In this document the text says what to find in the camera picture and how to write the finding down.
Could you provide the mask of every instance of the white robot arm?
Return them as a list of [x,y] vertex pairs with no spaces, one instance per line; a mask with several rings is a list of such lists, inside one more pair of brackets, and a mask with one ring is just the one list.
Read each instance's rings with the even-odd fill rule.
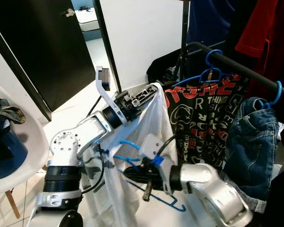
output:
[[[82,217],[77,212],[82,200],[79,189],[82,153],[93,146],[101,154],[101,141],[120,125],[126,126],[128,121],[136,119],[141,113],[140,107],[158,91],[157,87],[149,85],[135,96],[125,91],[112,101],[99,79],[106,72],[101,67],[97,68],[96,84],[109,107],[94,112],[77,127],[54,136],[50,144],[53,159],[48,164],[44,189],[37,196],[28,227],[83,226]],[[195,193],[220,226],[243,227],[251,221],[252,212],[246,203],[235,189],[218,177],[213,167],[207,164],[175,166],[169,157],[154,150],[154,147],[158,149],[158,143],[162,144],[159,138],[149,135],[141,146],[143,162],[139,168],[142,178],[137,178],[137,173],[131,168],[125,170],[125,176],[142,183],[150,183],[149,179],[152,179],[153,188],[156,189],[156,184],[162,185],[160,189],[167,194],[174,190]],[[150,170],[154,173],[151,176],[148,175]],[[151,189],[152,185],[148,187],[148,193],[145,192],[144,200],[149,200]]]

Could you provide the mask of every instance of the white wall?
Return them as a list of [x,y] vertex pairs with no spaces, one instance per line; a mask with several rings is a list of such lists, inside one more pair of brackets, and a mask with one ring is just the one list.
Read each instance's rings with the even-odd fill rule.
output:
[[181,47],[179,0],[100,0],[122,89],[147,82],[152,61]]
[[32,116],[39,120],[44,120],[44,116],[38,109],[34,101],[25,91],[13,71],[10,69],[2,55],[0,54],[0,86],[5,89],[20,106],[30,111]]

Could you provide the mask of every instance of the hanger hook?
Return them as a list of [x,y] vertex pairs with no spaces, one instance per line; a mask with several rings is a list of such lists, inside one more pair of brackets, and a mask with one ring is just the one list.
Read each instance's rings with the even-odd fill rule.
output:
[[205,62],[206,62],[206,64],[207,64],[208,66],[211,66],[211,67],[213,67],[213,64],[211,64],[211,63],[208,61],[208,59],[209,59],[210,55],[211,55],[212,53],[214,53],[214,52],[219,52],[220,54],[223,55],[223,51],[221,51],[221,50],[219,50],[219,49],[215,49],[215,50],[210,51],[210,52],[207,54],[206,58],[205,58]]
[[272,105],[275,105],[279,101],[281,94],[282,94],[282,83],[279,80],[276,83],[278,84],[278,93],[276,95],[275,100],[273,102],[264,103],[264,104],[262,104],[261,102],[262,109],[264,109],[265,106],[267,106],[267,108],[270,109]]

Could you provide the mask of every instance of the tiled floor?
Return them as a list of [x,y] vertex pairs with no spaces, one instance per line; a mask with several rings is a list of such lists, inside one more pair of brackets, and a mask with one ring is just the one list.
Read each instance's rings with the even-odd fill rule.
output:
[[[88,41],[87,47],[94,64],[109,68],[102,39]],[[108,92],[110,96],[115,91],[113,83],[111,78],[111,91]],[[53,112],[52,121],[44,125],[48,141],[50,142],[57,132],[75,127],[80,120],[86,117],[98,97],[99,94],[95,82],[93,82]],[[104,105],[105,102],[101,100],[97,105],[97,109],[103,108]],[[43,189],[44,176],[45,171],[40,170],[27,181],[14,188],[12,195],[19,209],[19,219],[16,219],[5,194],[0,195],[0,227],[25,227],[27,225],[28,218],[36,202],[36,195]],[[79,212],[85,220],[88,218],[87,204],[84,200],[80,203]]]

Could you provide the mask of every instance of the chair leg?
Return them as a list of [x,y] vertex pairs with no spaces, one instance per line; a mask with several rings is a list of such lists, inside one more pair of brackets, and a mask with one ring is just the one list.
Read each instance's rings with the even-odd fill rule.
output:
[[42,169],[47,172],[47,166],[46,166],[46,165],[44,165],[44,166],[42,167]]
[[12,207],[14,213],[15,213],[16,218],[19,219],[20,218],[19,210],[18,210],[18,208],[15,204],[15,201],[14,201],[14,198],[11,194],[11,191],[8,190],[8,191],[5,192],[5,194],[6,194],[6,197],[8,198],[9,203],[10,203],[10,205],[11,205],[11,207]]

